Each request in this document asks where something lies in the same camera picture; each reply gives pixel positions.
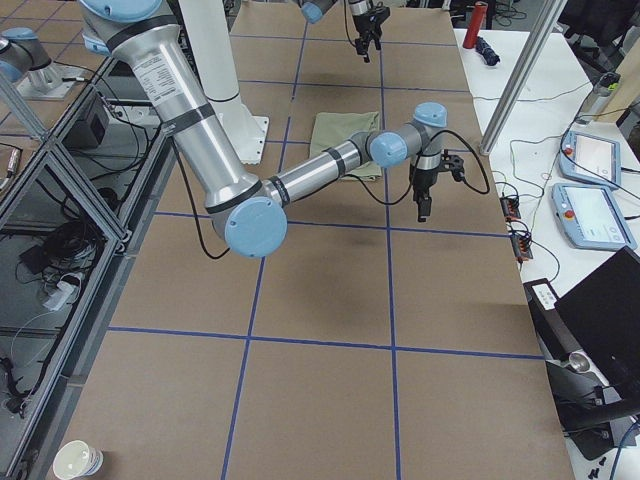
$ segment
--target white plug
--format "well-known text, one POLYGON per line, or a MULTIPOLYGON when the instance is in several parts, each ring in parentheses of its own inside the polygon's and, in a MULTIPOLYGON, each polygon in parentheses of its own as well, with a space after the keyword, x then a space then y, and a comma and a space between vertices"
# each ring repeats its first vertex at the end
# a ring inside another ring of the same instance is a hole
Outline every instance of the white plug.
POLYGON ((80 288, 83 278, 84 274, 81 272, 63 275, 56 284, 55 291, 49 294, 42 305, 52 312, 57 312, 67 303, 71 295, 80 288))

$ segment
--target green cloth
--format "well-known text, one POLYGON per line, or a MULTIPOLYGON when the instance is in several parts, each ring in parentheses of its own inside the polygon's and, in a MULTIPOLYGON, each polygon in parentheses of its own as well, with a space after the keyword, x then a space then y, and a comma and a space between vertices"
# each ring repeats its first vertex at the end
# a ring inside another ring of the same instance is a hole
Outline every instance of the green cloth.
MULTIPOLYGON (((356 132, 371 132, 380 129, 380 114, 369 113, 326 113, 316 115, 311 134, 309 156, 315 157, 323 150, 335 147, 356 132)), ((363 180, 375 180, 382 176, 382 169, 373 162, 349 172, 363 180)))

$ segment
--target light blue control panel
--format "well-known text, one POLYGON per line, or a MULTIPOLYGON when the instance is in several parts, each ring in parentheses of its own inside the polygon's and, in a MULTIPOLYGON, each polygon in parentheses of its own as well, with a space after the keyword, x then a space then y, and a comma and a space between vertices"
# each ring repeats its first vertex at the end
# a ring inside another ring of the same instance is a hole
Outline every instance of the light blue control panel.
POLYGON ((567 178, 614 190, 620 185, 618 142, 571 130, 562 140, 559 155, 560 170, 567 178))
POLYGON ((638 246, 611 190, 602 185, 559 183, 551 192, 556 215, 576 248, 620 250, 638 246))

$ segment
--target white cup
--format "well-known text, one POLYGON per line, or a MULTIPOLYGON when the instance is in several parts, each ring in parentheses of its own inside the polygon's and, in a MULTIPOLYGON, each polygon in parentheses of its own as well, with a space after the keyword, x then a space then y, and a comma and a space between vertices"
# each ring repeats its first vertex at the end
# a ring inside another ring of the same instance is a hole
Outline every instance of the white cup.
POLYGON ((104 455, 82 440, 67 443, 53 460, 53 473, 60 480, 93 475, 102 466, 104 455))

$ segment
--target white table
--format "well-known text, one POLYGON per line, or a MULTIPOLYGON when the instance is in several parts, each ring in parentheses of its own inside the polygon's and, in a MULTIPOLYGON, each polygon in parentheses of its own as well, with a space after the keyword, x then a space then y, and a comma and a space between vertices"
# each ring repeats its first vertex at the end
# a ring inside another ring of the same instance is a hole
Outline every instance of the white table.
MULTIPOLYGON (((495 30, 481 32, 481 36, 501 59, 496 67, 488 67, 475 50, 462 48, 465 32, 465 30, 456 30, 456 39, 460 47, 467 81, 474 96, 478 122, 484 132, 497 106, 497 98, 507 83, 528 33, 495 30), (486 100, 487 98, 495 98, 496 100, 486 100)), ((540 194, 539 188, 523 183, 514 177, 509 149, 510 142, 512 140, 538 141, 545 137, 561 135, 574 118, 584 97, 591 90, 591 84, 587 84, 587 82, 587 76, 569 49, 564 37, 559 33, 551 34, 527 80, 520 99, 549 98, 581 85, 582 87, 573 93, 562 95, 553 100, 517 102, 490 155, 494 178, 497 182, 504 181, 504 177, 506 177, 506 181, 513 184, 520 194, 540 194)), ((592 122, 586 127, 574 126, 573 128, 620 142, 622 165, 634 169, 639 168, 638 161, 615 124, 592 122)), ((549 139, 537 145, 516 142, 513 143, 513 151, 515 153, 515 171, 518 177, 543 185, 546 173, 551 172, 551 178, 535 215, 533 239, 558 257, 561 268, 553 286, 562 296, 613 253, 575 249, 560 230, 552 209, 551 186, 559 182, 573 182, 562 177, 557 165, 552 168, 558 151, 558 142, 558 138, 549 139)), ((634 193, 640 193, 640 175, 623 174, 622 186, 634 193)), ((511 192, 512 190, 506 187, 505 193, 511 192)), ((617 191, 614 196, 625 215, 640 214, 640 201, 621 191, 617 191)), ((532 226, 537 204, 538 200, 532 198, 521 199, 522 219, 529 227, 532 226)), ((629 222, 629 226, 635 238, 640 239, 640 219, 629 222)), ((533 246, 533 255, 534 259, 523 265, 522 281, 544 277, 552 278, 556 272, 555 260, 536 245, 533 246)), ((576 479, 583 480, 587 478, 591 469, 600 467, 597 461, 585 460, 570 440, 567 441, 567 449, 576 479)), ((605 466, 600 467, 599 479, 609 478, 614 456, 615 451, 607 455, 605 466)), ((640 447, 629 447, 623 451, 615 479, 631 480, 637 478, 640 478, 640 447)))

